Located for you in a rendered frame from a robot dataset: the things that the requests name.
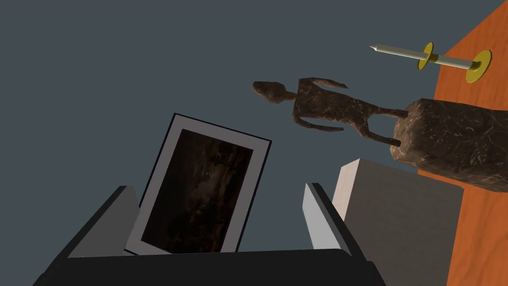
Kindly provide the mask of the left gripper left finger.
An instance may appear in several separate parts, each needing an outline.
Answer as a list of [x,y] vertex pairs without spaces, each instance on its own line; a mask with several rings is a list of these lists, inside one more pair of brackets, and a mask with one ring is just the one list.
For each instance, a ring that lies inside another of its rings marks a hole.
[[138,217],[133,186],[119,186],[64,247],[63,258],[121,256]]

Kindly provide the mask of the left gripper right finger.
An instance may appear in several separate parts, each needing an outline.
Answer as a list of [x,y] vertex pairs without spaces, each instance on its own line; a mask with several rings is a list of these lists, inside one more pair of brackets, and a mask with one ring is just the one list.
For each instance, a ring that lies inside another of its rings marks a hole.
[[313,249],[341,249],[355,259],[366,259],[319,183],[305,185],[302,210]]

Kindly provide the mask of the grey box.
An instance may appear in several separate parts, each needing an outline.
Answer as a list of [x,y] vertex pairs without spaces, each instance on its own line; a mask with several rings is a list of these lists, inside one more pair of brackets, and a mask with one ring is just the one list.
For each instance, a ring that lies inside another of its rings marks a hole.
[[446,286],[462,198],[457,185],[357,159],[332,203],[387,286]]

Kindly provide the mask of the framed dark picture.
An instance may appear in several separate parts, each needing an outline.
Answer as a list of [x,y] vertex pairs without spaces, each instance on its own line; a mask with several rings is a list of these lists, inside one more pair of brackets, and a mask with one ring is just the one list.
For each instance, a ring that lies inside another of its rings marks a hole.
[[270,147],[271,140],[174,114],[125,250],[237,252]]

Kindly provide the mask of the brown stone figure statue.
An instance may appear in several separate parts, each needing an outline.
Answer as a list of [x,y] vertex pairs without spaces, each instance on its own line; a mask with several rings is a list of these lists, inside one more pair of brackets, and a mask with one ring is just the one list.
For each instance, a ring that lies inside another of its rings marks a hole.
[[407,108],[389,109],[335,92],[331,79],[301,78],[296,92],[278,82],[255,81],[253,91],[272,104],[293,103],[293,121],[302,127],[340,132],[352,126],[360,136],[389,145],[392,158],[422,171],[508,193],[508,111],[421,98]]

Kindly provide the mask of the orange wooden table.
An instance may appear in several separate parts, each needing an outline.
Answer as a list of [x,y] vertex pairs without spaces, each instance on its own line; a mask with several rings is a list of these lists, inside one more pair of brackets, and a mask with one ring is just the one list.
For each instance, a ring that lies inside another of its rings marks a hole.
[[[447,55],[471,59],[482,50],[493,53],[482,78],[467,83],[463,71],[441,68],[435,99],[508,110],[508,0]],[[508,286],[508,193],[458,186],[464,193],[447,286]]]

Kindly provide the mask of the white candle on gold holder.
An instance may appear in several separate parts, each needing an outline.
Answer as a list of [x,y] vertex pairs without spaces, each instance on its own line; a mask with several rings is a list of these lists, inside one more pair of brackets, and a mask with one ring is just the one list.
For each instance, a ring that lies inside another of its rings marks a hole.
[[491,50],[483,50],[471,61],[438,55],[434,53],[434,44],[432,42],[428,43],[422,52],[386,45],[372,45],[370,47],[377,52],[417,59],[418,70],[423,70],[428,63],[466,70],[465,79],[467,83],[479,80],[486,73],[493,58]]

